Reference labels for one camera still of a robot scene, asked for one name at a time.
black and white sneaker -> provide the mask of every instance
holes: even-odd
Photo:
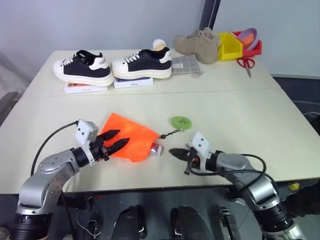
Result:
[[[113,75],[119,79],[166,79],[171,76],[171,51],[167,47],[160,51],[144,49],[112,61],[111,68]]]
[[[115,80],[101,52],[94,55],[85,50],[77,51],[70,57],[56,61],[53,71],[60,80],[73,84],[106,87]]]

purple object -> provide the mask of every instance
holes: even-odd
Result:
[[[248,35],[250,35],[250,34],[253,34],[254,41],[252,42],[252,44],[251,44],[247,49],[245,49],[246,51],[250,51],[250,50],[254,49],[254,48],[257,46],[257,44],[258,44],[258,42],[259,42],[259,37],[258,37],[257,29],[255,29],[255,28],[248,28],[248,29],[244,30],[243,32],[241,32],[241,33],[237,36],[237,38],[241,40],[241,39],[245,38],[246,36],[248,36]]]

green ring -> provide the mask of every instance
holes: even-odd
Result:
[[[187,118],[185,116],[174,116],[171,119],[171,125],[175,129],[187,130],[192,127],[192,122],[189,118]]]

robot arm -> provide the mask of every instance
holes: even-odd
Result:
[[[254,172],[255,169],[244,155],[210,152],[210,143],[200,132],[191,137],[187,146],[189,150],[174,148],[169,151],[175,157],[188,162],[185,173],[191,171],[198,175],[210,175],[214,172],[233,183],[240,190],[240,197],[252,210],[267,240],[306,240],[299,226],[281,204],[276,186],[266,175],[246,187],[257,179],[260,173]],[[248,172],[224,174],[239,170]]]
[[[104,141],[113,138],[119,130],[110,130],[97,136],[93,122],[80,120],[76,138],[80,147],[50,155],[42,160],[37,171],[23,184],[16,209],[12,240],[38,240],[48,235],[52,215],[63,186],[80,168],[94,165],[123,148],[129,138],[105,147]]]

red container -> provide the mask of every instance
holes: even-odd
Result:
[[[232,32],[234,35],[238,36],[242,31],[233,31]],[[253,57],[255,55],[261,55],[262,52],[262,41],[259,40],[258,44],[255,46],[254,49],[250,51],[246,51],[245,49],[242,50],[242,56],[243,57]]]

